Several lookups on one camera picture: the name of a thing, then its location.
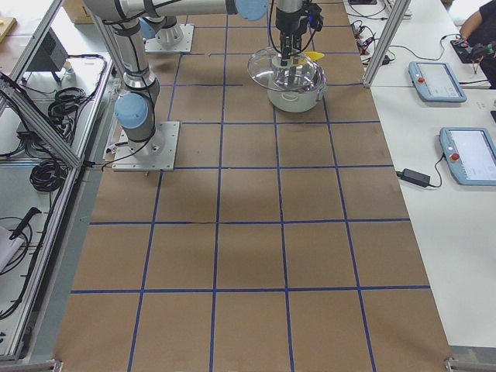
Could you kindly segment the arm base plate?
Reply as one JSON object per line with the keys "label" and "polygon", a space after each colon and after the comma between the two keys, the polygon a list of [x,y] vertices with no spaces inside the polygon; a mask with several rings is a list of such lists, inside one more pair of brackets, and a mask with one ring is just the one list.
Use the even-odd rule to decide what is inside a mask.
{"label": "arm base plate", "polygon": [[115,152],[115,162],[111,163],[114,171],[172,171],[177,153],[177,142],[180,132],[178,121],[159,122],[156,124],[154,136],[141,148],[142,143],[128,141],[122,129],[119,146]]}
{"label": "arm base plate", "polygon": [[194,30],[194,24],[176,24],[171,28],[161,29],[145,42],[145,51],[154,54],[190,53]]}

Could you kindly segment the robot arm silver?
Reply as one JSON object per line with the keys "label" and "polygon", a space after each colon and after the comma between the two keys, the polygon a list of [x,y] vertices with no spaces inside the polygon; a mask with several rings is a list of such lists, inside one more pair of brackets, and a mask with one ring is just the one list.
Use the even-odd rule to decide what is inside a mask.
{"label": "robot arm silver", "polygon": [[248,21],[269,21],[280,33],[279,43],[257,51],[247,64],[251,79],[278,94],[307,92],[317,75],[302,37],[308,29],[319,32],[321,8],[312,1],[87,1],[94,16],[111,28],[124,65],[127,94],[115,104],[115,116],[135,155],[152,153],[158,140],[155,104],[160,92],[144,45],[142,25],[152,34],[165,26],[177,28],[178,16],[238,15]]}
{"label": "robot arm silver", "polygon": [[145,40],[156,39],[160,45],[172,47],[184,38],[176,16],[164,16],[161,18],[141,17],[139,20],[141,33]]}

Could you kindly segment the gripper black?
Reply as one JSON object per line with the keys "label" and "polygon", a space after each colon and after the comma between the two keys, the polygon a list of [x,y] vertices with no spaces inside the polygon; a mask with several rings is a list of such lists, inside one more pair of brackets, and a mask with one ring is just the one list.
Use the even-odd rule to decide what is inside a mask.
{"label": "gripper black", "polygon": [[276,1],[275,27],[279,31],[281,65],[306,50],[323,27],[322,8],[313,1]]}

